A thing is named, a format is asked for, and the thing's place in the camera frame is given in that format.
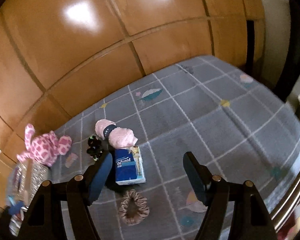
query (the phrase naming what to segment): blue tissue package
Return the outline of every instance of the blue tissue package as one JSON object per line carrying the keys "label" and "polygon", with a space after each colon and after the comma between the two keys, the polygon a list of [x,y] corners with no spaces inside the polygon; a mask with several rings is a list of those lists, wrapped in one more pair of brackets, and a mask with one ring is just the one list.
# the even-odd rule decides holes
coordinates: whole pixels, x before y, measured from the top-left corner
{"label": "blue tissue package", "polygon": [[142,165],[142,157],[138,146],[131,149],[116,149],[115,181],[119,185],[138,184],[146,182]]}

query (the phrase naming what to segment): pink rolled towel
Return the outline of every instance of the pink rolled towel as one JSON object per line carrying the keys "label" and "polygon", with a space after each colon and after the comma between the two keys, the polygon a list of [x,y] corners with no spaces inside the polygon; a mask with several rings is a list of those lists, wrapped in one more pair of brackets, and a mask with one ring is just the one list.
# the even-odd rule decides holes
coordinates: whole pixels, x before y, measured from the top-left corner
{"label": "pink rolled towel", "polygon": [[109,143],[115,149],[125,149],[133,147],[138,139],[133,131],[127,128],[117,127],[114,122],[101,119],[96,123],[96,134],[104,139],[109,139]]}

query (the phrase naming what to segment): brown paneled wall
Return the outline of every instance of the brown paneled wall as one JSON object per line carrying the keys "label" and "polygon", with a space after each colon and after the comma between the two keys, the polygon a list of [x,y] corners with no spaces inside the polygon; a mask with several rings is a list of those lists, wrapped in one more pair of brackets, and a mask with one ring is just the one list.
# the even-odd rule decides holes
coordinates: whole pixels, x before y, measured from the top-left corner
{"label": "brown paneled wall", "polygon": [[54,130],[112,92],[175,62],[212,54],[239,68],[246,20],[255,62],[261,0],[6,0],[0,8],[0,149],[16,161],[24,127]]}

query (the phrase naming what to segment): pink stuffed animal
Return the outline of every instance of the pink stuffed animal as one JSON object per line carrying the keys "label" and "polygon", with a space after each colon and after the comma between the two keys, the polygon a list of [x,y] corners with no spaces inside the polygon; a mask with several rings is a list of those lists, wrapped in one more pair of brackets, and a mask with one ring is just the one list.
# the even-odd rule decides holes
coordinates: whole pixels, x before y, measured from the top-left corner
{"label": "pink stuffed animal", "polygon": [[29,123],[25,130],[25,145],[28,151],[17,155],[17,159],[20,162],[29,158],[51,167],[55,163],[57,156],[59,154],[65,155],[71,147],[72,140],[69,136],[61,136],[58,140],[53,131],[38,136],[31,142],[34,132],[33,125]]}
{"label": "pink stuffed animal", "polygon": [[138,141],[131,129],[117,127],[114,122],[107,119],[99,120],[96,123],[95,131],[103,140],[109,138],[110,145],[115,149],[133,147]]}

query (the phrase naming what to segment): white wall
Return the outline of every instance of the white wall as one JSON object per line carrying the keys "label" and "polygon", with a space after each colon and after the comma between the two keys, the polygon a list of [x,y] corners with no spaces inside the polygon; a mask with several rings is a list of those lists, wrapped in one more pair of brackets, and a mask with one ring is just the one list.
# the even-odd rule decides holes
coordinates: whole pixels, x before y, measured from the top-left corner
{"label": "white wall", "polygon": [[266,38],[261,77],[273,88],[286,61],[290,39],[289,0],[262,0],[265,9]]}

